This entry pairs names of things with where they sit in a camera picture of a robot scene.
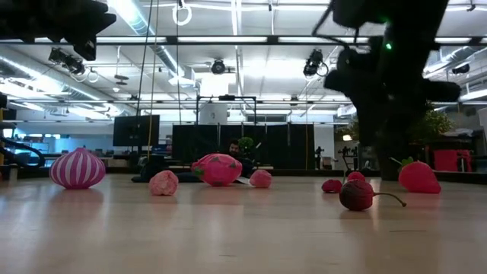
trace ceiling duct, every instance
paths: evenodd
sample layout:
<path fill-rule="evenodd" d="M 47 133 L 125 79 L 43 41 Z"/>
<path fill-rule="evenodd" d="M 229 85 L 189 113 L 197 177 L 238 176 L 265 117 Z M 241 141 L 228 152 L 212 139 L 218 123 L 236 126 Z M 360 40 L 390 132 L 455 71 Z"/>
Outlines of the ceiling duct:
<path fill-rule="evenodd" d="M 108 0 L 108 5 L 115 8 L 118 15 L 130 26 L 130 28 L 132 28 L 137 35 L 145 37 L 147 33 L 149 33 L 149 35 L 155 36 L 155 32 L 149 25 L 138 0 Z M 169 73 L 173 77 L 176 78 L 177 76 L 180 76 L 181 80 L 184 76 L 186 76 L 185 78 L 192 81 L 194 86 L 194 78 L 192 78 L 192 74 L 186 72 L 184 68 L 179 66 L 174 57 L 172 57 L 164 46 L 151 45 L 149 47 L 164 63 L 169 70 Z"/>
<path fill-rule="evenodd" d="M 20 71 L 29 75 L 29 79 L 44 78 L 48 84 L 58 85 L 62 88 L 70 88 L 72 92 L 83 94 L 90 98 L 90 100 L 113 100 L 115 98 L 106 95 L 86 84 L 78 83 L 71 77 L 62 74 L 61 72 L 51 69 L 47 65 L 43 65 L 22 53 L 16 52 L 8 47 L 3 47 L 0 53 L 0 63 L 8 64 L 13 71 Z M 135 115 L 135 109 L 125 104 L 117 104 L 115 107 L 120 112 L 126 112 L 130 115 Z"/>
<path fill-rule="evenodd" d="M 451 69 L 455 69 L 458 66 L 468 64 L 472 62 L 473 57 L 483 52 L 487 47 L 484 46 L 462 46 L 455 50 L 451 50 L 450 47 L 441 48 L 439 52 L 434 53 L 430 58 L 439 60 L 428 64 L 423 70 L 425 78 L 430 78 L 441 72 L 445 72 Z"/>

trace black curtain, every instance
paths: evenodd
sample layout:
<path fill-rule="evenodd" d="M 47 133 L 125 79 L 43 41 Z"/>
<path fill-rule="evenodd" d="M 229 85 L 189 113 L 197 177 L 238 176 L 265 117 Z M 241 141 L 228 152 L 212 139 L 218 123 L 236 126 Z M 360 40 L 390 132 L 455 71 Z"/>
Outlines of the black curtain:
<path fill-rule="evenodd" d="M 258 148 L 255 148 L 252 153 L 252 158 L 260 164 L 269 163 L 269 146 L 267 145 L 266 126 L 243 126 L 243 136 L 251 137 L 254 146 L 260 143 Z"/>
<path fill-rule="evenodd" d="M 288 125 L 267 126 L 267 151 L 274 168 L 292 168 L 289 162 Z"/>
<path fill-rule="evenodd" d="M 220 126 L 220 151 L 227 151 L 230 140 L 242 138 L 242 125 Z"/>
<path fill-rule="evenodd" d="M 293 169 L 313 170 L 315 168 L 314 126 L 312 124 L 291 124 L 289 129 L 291 135 L 290 165 Z"/>
<path fill-rule="evenodd" d="M 173 158 L 183 163 L 218 150 L 218 127 L 216 125 L 174 125 Z"/>

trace black panel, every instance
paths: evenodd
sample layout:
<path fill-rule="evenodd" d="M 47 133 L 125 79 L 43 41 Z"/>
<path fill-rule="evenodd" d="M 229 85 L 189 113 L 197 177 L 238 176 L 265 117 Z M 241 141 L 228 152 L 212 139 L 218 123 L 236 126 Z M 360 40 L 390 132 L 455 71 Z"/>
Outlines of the black panel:
<path fill-rule="evenodd" d="M 148 145 L 149 132 L 151 145 L 159 144 L 159 115 L 115 117 L 113 146 Z"/>
<path fill-rule="evenodd" d="M 252 155 L 253 159 L 261 164 L 270 164 L 266 126 L 243 126 L 243 136 L 251 137 L 255 146 L 261 143 L 261 145 L 254 150 Z"/>
<path fill-rule="evenodd" d="M 289 163 L 288 125 L 267 126 L 269 162 L 274 168 L 293 168 Z"/>
<path fill-rule="evenodd" d="M 195 160 L 218 150 L 216 125 L 173 126 L 173 158 L 183 163 Z"/>
<path fill-rule="evenodd" d="M 230 146 L 230 140 L 242 138 L 242 125 L 221 125 L 220 126 L 220 148 L 221 151 L 227 151 Z"/>
<path fill-rule="evenodd" d="M 290 125 L 290 165 L 295 169 L 314 169 L 313 125 Z"/>

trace pink dragon fruit prop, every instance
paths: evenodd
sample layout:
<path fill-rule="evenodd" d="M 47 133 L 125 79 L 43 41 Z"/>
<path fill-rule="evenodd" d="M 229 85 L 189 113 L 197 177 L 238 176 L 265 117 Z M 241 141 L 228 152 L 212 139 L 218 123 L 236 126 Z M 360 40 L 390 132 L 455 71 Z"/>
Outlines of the pink dragon fruit prop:
<path fill-rule="evenodd" d="M 154 196 L 172 196 L 176 193 L 179 180 L 170 170 L 164 170 L 152 177 L 149 189 Z"/>
<path fill-rule="evenodd" d="M 228 186 L 240 176 L 242 164 L 229 155 L 214 153 L 201 158 L 191 169 L 211 186 Z"/>

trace pink fruit prop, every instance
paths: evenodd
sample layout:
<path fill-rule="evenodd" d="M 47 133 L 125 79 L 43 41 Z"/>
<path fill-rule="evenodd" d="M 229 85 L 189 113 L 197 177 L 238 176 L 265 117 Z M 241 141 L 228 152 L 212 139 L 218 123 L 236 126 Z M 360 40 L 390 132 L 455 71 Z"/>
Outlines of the pink fruit prop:
<path fill-rule="evenodd" d="M 170 170 L 164 170 L 152 177 L 149 189 L 154 196 L 172 196 L 176 193 L 179 180 Z"/>
<path fill-rule="evenodd" d="M 210 154 L 196 162 L 193 172 L 211 186 L 228 186 L 242 173 L 242 164 L 229 155 Z"/>
<path fill-rule="evenodd" d="M 269 188 L 272 183 L 272 175 L 265 170 L 256 170 L 250 176 L 250 184 L 257 188 Z"/>
<path fill-rule="evenodd" d="M 49 177 L 67 190 L 85 190 L 105 177 L 105 164 L 86 149 L 77 148 L 54 162 Z"/>
<path fill-rule="evenodd" d="M 326 180 L 325 183 L 321 186 L 321 190 L 324 193 L 340 193 L 342 189 L 342 182 L 339 180 Z"/>
<path fill-rule="evenodd" d="M 349 174 L 349 176 L 347 177 L 347 181 L 350 181 L 350 180 L 360 180 L 360 181 L 365 181 L 365 176 L 362 175 L 360 172 L 358 171 L 353 171 L 352 173 Z"/>
<path fill-rule="evenodd" d="M 441 186 L 433 170 L 420 161 L 403 167 L 399 173 L 399 183 L 411 193 L 438 194 L 441 192 Z"/>

